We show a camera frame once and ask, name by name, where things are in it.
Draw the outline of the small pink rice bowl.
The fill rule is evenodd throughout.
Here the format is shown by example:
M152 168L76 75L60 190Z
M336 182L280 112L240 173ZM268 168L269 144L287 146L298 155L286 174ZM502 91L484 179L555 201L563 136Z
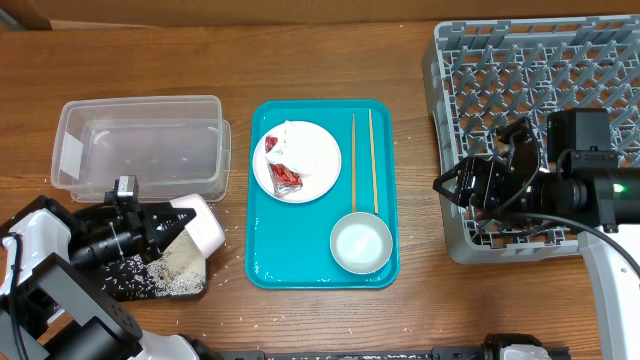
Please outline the small pink rice bowl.
M174 208L193 209L196 216L185 230L204 258L211 256L224 242L225 234L207 202L198 194L186 195L170 201Z

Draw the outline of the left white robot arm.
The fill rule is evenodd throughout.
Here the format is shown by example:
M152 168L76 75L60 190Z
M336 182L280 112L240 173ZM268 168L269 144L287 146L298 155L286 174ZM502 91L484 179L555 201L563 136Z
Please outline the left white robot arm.
M1 352L9 359L213 359L196 338L143 331L84 275L139 255L150 262L195 220L169 202L132 195L70 212L39 196L1 227Z

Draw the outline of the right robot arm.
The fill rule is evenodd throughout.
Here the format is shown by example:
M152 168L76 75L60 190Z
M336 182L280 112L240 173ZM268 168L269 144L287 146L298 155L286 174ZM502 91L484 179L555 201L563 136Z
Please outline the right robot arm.
M433 182L450 203L478 210L514 239L564 228L591 279L602 355L639 356L639 171L621 167L604 109L549 114L542 146L524 116L497 128L505 160L467 156Z

